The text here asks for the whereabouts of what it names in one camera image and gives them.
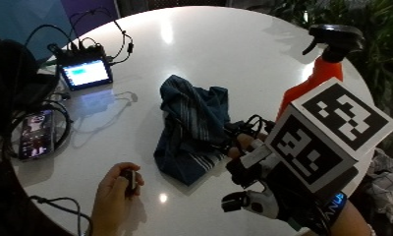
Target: finger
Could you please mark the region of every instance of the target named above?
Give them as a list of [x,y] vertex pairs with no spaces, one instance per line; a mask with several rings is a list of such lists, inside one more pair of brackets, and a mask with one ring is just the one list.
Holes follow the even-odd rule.
[[141,187],[140,187],[139,185],[137,185],[136,188],[135,188],[133,194],[135,194],[136,196],[140,196],[140,194],[141,194]]
[[264,133],[260,133],[260,134],[258,134],[258,139],[260,139],[262,142],[265,141],[266,137],[268,137],[266,134],[264,134]]
[[116,179],[116,182],[115,182],[115,186],[111,190],[111,194],[116,198],[124,199],[124,193],[125,193],[127,186],[128,186],[128,180],[119,176]]
[[[240,135],[237,136],[237,142],[240,143],[240,148],[241,148],[241,149],[246,149],[248,146],[250,145],[252,141],[253,141],[253,137],[249,136],[249,135],[246,135],[246,134],[240,134]],[[233,158],[233,159],[234,159],[234,158],[238,158],[238,157],[241,156],[241,152],[240,152],[240,150],[238,150],[236,147],[233,147],[233,148],[228,151],[228,156],[229,156],[230,158]]]
[[[257,138],[264,142],[265,139],[266,139],[268,135],[266,134],[262,134],[260,133]],[[254,138],[246,134],[240,134],[237,136],[237,142],[240,143],[240,146],[241,146],[241,149],[242,150],[248,150],[252,142],[253,142]],[[229,151],[228,151],[228,156],[234,159],[234,158],[238,158],[241,156],[241,151],[233,147]]]
[[137,166],[136,164],[131,163],[131,162],[121,162],[119,164],[116,164],[111,170],[108,171],[103,181],[101,181],[101,184],[104,186],[112,186],[113,183],[115,183],[115,180],[116,178],[119,177],[120,175],[120,172],[124,170],[124,169],[132,169],[135,171],[137,171],[140,169],[140,166]]
[[129,168],[132,170],[139,170],[140,166],[137,166],[136,164],[131,163],[131,162],[121,162],[119,164],[116,164],[111,170],[108,171],[100,185],[99,185],[99,191],[97,193],[100,195],[107,195],[111,192],[111,189],[115,185],[116,182],[116,178],[120,175],[120,172],[123,169]]
[[228,157],[230,157],[232,159],[236,159],[236,158],[238,158],[238,157],[241,156],[241,153],[240,153],[240,150],[238,150],[236,147],[233,147],[233,148],[229,149],[227,155],[228,155]]
[[144,185],[144,180],[143,180],[143,176],[140,173],[135,172],[135,182],[143,186]]

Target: spray bottle trigger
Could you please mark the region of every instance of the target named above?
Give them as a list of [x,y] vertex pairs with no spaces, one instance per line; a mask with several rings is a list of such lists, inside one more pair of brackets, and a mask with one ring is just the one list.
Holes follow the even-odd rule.
[[314,38],[308,48],[305,48],[305,50],[302,51],[302,55],[308,54],[314,49],[316,45],[317,45],[317,40]]

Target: screen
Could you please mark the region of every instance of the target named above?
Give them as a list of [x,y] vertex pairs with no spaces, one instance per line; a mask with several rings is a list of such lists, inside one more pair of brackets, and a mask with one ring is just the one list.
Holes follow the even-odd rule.
[[46,110],[28,116],[23,123],[19,158],[27,160],[54,151],[52,111]]
[[109,78],[101,60],[66,66],[63,67],[63,71],[72,86],[82,86]]

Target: blue cloth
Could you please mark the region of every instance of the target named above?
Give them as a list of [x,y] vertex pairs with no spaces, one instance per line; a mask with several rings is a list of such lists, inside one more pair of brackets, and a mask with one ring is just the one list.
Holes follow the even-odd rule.
[[168,115],[155,151],[157,167],[191,185],[224,158],[212,147],[227,141],[224,124],[229,122],[228,90],[195,88],[177,76],[160,87],[161,110]]

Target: green leaves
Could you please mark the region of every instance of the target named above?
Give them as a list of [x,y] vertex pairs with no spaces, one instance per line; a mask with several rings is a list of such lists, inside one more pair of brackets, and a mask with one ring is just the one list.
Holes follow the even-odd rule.
[[383,108],[393,88],[393,0],[288,0],[273,7],[272,15],[306,29],[314,24],[338,24],[362,31],[365,49],[349,59]]

